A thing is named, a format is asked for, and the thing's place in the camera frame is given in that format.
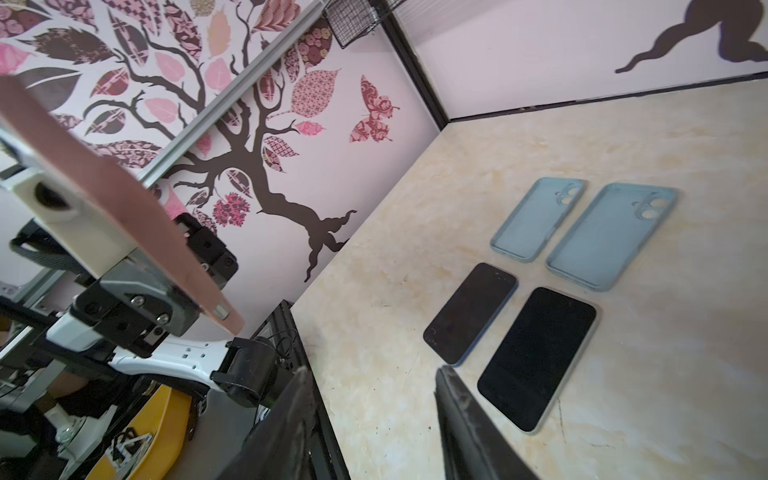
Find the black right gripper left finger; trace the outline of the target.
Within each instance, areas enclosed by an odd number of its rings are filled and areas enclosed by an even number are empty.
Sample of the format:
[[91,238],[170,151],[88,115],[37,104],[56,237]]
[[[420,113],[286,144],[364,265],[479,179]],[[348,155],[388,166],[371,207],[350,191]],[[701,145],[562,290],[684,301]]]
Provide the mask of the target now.
[[313,377],[301,367],[266,419],[218,475],[220,479],[308,479],[316,402]]

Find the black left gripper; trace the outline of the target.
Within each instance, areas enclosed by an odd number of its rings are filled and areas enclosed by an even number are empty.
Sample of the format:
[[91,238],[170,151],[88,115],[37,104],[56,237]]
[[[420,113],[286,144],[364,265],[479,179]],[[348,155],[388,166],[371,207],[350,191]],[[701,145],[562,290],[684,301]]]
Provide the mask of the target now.
[[[182,213],[173,222],[205,273],[225,287],[239,268],[236,257],[193,215]],[[203,309],[136,249],[76,296],[69,313],[104,339],[147,358],[166,337],[186,333]]]

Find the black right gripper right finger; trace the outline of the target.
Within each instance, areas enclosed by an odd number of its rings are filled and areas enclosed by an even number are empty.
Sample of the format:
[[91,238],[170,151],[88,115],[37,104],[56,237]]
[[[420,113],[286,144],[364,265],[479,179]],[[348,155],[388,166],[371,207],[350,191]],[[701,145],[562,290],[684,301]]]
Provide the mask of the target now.
[[534,479],[456,371],[437,370],[435,401],[447,479]]

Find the pink phone case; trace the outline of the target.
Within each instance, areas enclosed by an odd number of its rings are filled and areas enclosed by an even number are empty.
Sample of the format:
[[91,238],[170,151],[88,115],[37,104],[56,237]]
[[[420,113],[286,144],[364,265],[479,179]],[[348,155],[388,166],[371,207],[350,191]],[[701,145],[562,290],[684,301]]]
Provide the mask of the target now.
[[136,249],[213,323],[233,335],[242,330],[243,318],[195,260],[154,195],[117,163],[94,154],[64,130],[11,76],[1,79],[1,139],[15,151],[19,166],[5,179],[26,168],[52,175],[135,242]]

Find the black phone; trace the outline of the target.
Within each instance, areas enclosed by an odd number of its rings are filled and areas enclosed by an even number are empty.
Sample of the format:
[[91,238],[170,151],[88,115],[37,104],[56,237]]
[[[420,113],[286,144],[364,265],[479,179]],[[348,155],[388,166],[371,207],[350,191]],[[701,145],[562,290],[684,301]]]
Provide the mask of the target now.
[[460,364],[518,284],[515,275],[478,263],[426,327],[423,340],[446,364]]
[[537,432],[597,318],[589,303],[534,289],[480,375],[478,392],[520,431]]

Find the light green phone case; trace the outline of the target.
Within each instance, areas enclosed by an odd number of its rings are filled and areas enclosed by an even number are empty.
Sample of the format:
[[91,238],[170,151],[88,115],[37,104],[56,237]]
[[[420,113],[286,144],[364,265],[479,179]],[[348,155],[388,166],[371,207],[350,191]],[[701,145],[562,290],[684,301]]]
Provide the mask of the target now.
[[490,240],[493,251],[522,263],[534,261],[581,198],[587,182],[536,180]]

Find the pale blue phone case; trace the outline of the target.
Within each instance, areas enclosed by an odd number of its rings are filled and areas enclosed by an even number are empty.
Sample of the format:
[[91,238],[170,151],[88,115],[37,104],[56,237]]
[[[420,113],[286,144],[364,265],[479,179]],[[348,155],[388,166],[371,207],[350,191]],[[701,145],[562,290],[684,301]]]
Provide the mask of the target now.
[[548,270],[596,292],[610,290],[677,199],[670,187],[606,185],[547,257]]

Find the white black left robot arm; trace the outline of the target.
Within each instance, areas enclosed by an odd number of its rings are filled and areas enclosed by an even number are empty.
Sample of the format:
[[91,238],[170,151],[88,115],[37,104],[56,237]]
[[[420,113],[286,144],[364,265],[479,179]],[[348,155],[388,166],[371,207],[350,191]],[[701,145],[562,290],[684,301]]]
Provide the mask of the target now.
[[201,310],[138,249],[95,278],[35,221],[9,247],[41,266],[73,273],[84,287],[59,318],[1,301],[3,314],[29,328],[3,355],[10,368],[56,360],[82,377],[146,376],[198,400],[219,391],[245,408],[272,406],[292,378],[268,338],[181,339]]

